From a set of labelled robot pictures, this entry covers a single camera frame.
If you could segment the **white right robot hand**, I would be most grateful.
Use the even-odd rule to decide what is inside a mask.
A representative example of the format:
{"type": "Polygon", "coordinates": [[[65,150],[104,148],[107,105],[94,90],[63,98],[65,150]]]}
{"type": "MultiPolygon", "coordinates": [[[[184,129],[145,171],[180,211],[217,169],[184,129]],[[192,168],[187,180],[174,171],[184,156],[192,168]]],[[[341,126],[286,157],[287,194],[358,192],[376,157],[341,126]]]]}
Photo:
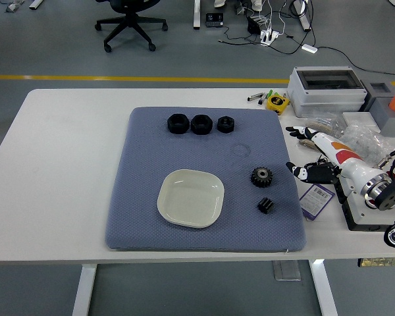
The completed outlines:
{"type": "Polygon", "coordinates": [[[311,140],[338,168],[340,175],[353,182],[355,190],[361,195],[368,194],[381,182],[390,180],[384,171],[369,166],[356,152],[328,134],[303,126],[288,126],[286,130],[299,140],[311,140]]]}

